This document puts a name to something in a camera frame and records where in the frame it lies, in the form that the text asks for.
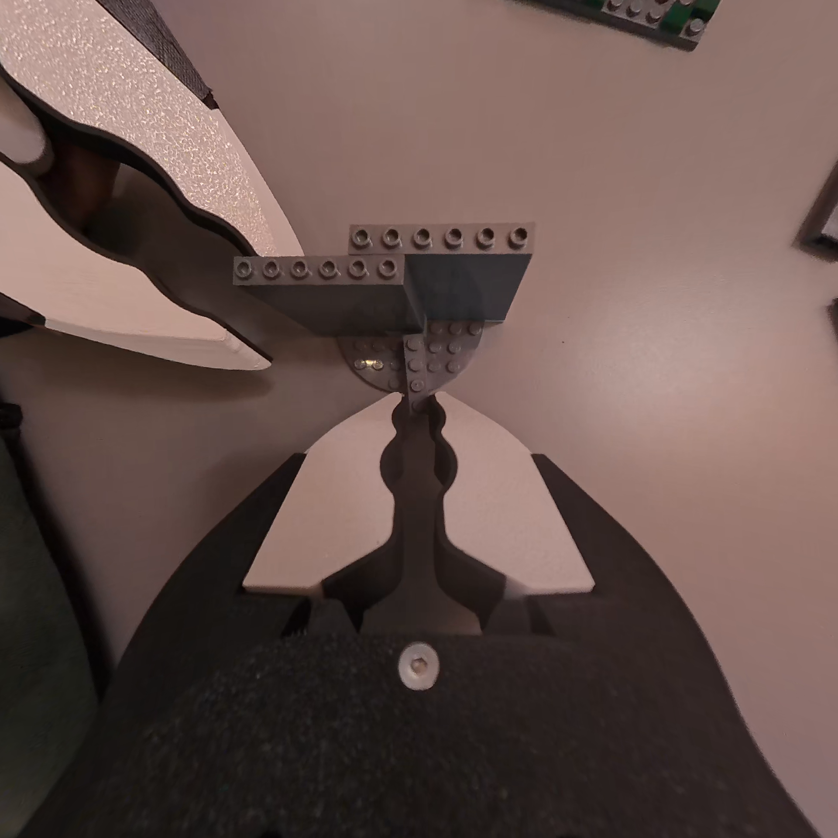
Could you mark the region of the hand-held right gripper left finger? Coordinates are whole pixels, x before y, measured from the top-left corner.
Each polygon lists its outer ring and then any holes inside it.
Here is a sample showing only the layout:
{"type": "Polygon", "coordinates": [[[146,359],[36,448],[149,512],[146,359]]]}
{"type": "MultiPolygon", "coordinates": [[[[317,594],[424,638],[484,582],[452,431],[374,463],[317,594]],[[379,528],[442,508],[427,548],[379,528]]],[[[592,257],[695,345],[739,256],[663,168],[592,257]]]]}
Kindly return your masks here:
{"type": "Polygon", "coordinates": [[[386,395],[326,432],[298,475],[243,581],[247,592],[313,594],[392,535],[395,499],[381,460],[402,394],[386,395]]]}

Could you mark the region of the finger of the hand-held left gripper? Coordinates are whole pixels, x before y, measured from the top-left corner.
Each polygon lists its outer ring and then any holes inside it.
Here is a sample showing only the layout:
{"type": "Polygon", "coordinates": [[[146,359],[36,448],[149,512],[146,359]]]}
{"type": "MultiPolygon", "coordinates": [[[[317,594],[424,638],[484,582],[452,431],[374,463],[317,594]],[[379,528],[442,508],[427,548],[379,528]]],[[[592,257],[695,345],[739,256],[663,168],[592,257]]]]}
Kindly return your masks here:
{"type": "Polygon", "coordinates": [[[138,268],[71,235],[2,159],[1,291],[48,330],[165,361],[262,371],[270,361],[225,326],[170,300],[138,268]]]}
{"type": "Polygon", "coordinates": [[[2,71],[246,255],[302,246],[230,124],[99,2],[1,2],[2,71]]]}

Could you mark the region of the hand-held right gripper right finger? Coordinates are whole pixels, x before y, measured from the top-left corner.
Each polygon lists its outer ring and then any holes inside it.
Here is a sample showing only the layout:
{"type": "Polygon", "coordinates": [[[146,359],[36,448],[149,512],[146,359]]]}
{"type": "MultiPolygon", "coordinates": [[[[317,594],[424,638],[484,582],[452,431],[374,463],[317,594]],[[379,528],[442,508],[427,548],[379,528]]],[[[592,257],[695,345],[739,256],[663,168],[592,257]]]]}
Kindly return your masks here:
{"type": "Polygon", "coordinates": [[[443,546],[499,576],[507,598],[592,592],[592,573],[529,448],[448,393],[436,393],[433,408],[443,546]]]}

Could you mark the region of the grey toy brick wall assembly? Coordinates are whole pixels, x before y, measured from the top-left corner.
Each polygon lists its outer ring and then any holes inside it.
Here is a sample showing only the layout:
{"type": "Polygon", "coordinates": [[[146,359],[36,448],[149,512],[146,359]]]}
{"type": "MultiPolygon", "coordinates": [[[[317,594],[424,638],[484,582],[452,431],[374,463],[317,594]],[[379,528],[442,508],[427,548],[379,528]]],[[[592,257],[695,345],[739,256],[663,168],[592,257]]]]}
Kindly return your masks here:
{"type": "Polygon", "coordinates": [[[460,375],[503,323],[533,257],[533,222],[352,225],[347,251],[248,256],[234,284],[310,332],[413,413],[460,375]]]}

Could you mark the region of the person's left hand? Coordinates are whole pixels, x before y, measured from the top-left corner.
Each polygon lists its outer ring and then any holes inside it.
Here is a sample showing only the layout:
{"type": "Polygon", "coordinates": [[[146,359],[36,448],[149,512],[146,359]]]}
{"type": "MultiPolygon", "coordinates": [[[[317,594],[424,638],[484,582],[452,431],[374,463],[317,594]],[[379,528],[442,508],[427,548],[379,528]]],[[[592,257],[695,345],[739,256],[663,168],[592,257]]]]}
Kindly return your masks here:
{"type": "Polygon", "coordinates": [[[64,196],[68,217],[79,229],[87,226],[110,200],[120,162],[80,146],[65,153],[64,196]]]}

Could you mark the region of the grey and green brick build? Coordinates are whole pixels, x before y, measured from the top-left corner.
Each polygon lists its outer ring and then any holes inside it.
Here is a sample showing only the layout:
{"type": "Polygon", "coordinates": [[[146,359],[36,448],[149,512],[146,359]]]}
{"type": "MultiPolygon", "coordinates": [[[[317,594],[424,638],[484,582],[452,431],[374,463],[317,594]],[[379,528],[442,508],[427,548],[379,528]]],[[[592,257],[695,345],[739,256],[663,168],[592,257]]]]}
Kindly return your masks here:
{"type": "Polygon", "coordinates": [[[618,29],[657,44],[697,48],[721,1],[532,1],[539,7],[618,29]]]}

